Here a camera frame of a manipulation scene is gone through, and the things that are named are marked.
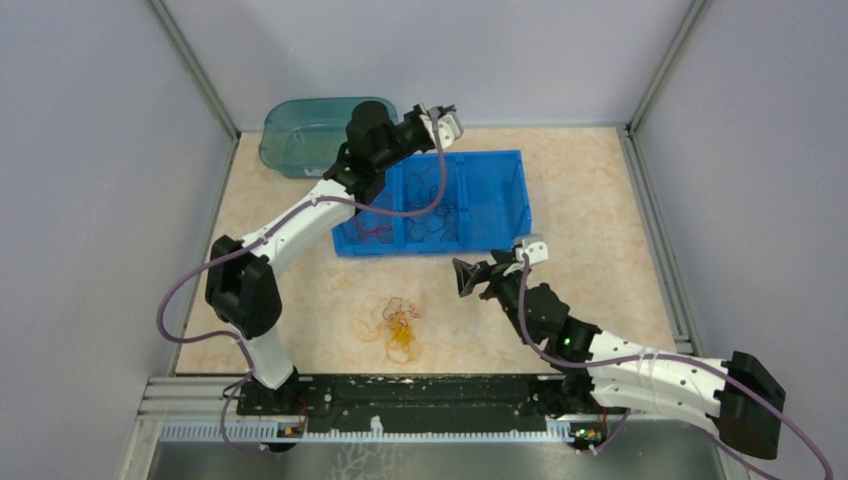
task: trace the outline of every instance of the marble-patterned surface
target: marble-patterned surface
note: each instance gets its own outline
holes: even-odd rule
[[[260,138],[242,136],[213,238],[257,229],[314,184],[287,179],[262,165]],[[531,285],[550,283],[577,318],[633,341],[673,349],[614,129],[475,129],[453,149],[522,151],[533,230],[545,236],[551,250],[551,260],[534,269]],[[328,232],[278,281],[284,304],[279,325],[292,361],[304,373],[550,371],[521,344],[496,301],[457,297],[450,259],[338,258]],[[224,327],[200,290],[188,336]],[[404,364],[387,358],[383,337],[364,342],[353,330],[357,318],[376,324],[391,297],[413,302],[423,313],[412,326],[420,352]],[[244,368],[229,339],[184,346],[177,365],[184,373]]]

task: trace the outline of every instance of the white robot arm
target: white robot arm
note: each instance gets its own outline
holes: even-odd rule
[[[742,453],[776,458],[780,420],[714,373],[691,361],[675,361],[692,357],[651,349],[572,317],[569,306],[546,283],[522,286],[525,258],[530,266],[548,259],[540,235],[519,239],[511,252],[493,250],[492,256],[494,265],[453,260],[459,295],[488,283],[480,298],[496,298],[518,335],[565,373],[563,393],[574,410],[608,407],[657,413],[695,425]],[[621,361],[623,357],[630,361]],[[698,358],[695,363],[740,381],[783,410],[783,388],[755,357],[733,352],[730,361]]]
[[[394,125],[382,103],[358,105],[347,126],[348,142],[312,191],[259,230],[240,240],[223,236],[213,244],[215,259],[261,240],[249,254],[210,269],[206,301],[241,336],[253,375],[265,387],[278,389],[295,371],[277,330],[282,302],[276,279],[318,237],[358,213],[356,204],[371,203],[389,167],[434,148],[431,117],[438,118],[443,148],[462,136],[452,107],[427,110],[419,104]]]

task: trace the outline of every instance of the gray wall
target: gray wall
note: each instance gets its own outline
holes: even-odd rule
[[[691,0],[167,0],[236,126],[293,98],[462,106],[467,124],[624,122]]]
[[[639,134],[707,352],[757,355],[848,476],[848,3],[715,2]],[[782,478],[821,478],[784,428]]]
[[[0,477],[113,478],[229,140],[140,0],[3,2],[0,45]]]

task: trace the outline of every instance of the blue plastic bin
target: blue plastic bin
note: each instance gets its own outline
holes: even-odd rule
[[[283,102],[265,118],[259,158],[268,168],[289,178],[320,177],[336,161],[339,145],[347,141],[345,127],[353,109],[366,100],[381,102],[389,110],[389,118],[397,123],[394,105],[378,97]]]
[[[445,155],[447,188],[435,210],[412,218],[360,212],[333,229],[341,257],[419,255],[508,250],[532,229],[521,152]],[[386,172],[386,188],[372,203],[413,211],[429,205],[439,188],[436,154],[413,155]]]

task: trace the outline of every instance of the teal plastic container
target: teal plastic container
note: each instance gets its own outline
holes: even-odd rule
[[[354,107],[367,100],[383,103],[398,122],[394,105],[379,97],[313,98],[277,105],[265,118],[259,158],[289,178],[320,177],[347,141],[345,127]]]

